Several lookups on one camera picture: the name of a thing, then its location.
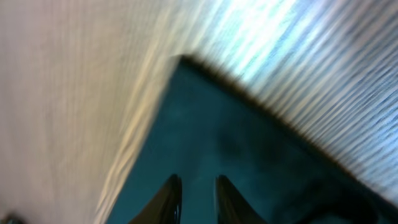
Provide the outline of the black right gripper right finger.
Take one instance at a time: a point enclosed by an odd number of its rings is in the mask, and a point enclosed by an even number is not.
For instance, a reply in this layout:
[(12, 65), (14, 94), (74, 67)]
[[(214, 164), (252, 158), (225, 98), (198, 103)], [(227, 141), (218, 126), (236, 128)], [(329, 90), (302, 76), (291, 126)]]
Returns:
[(267, 224), (225, 175), (215, 179), (217, 224)]

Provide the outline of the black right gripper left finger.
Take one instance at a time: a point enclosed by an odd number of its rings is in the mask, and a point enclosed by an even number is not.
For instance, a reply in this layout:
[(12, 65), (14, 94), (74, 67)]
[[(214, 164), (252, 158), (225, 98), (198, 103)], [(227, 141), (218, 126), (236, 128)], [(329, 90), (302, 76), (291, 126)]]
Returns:
[(129, 224), (180, 224), (182, 180), (172, 174)]

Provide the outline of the black t-shirt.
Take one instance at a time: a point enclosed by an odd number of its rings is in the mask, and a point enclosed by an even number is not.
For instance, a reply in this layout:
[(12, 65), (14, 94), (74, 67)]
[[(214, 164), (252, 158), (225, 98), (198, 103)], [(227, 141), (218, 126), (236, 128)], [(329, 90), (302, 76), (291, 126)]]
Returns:
[(129, 223), (182, 180), (180, 223), (217, 223), (225, 175), (267, 223), (396, 223), (397, 209), (190, 59), (179, 60), (108, 223)]

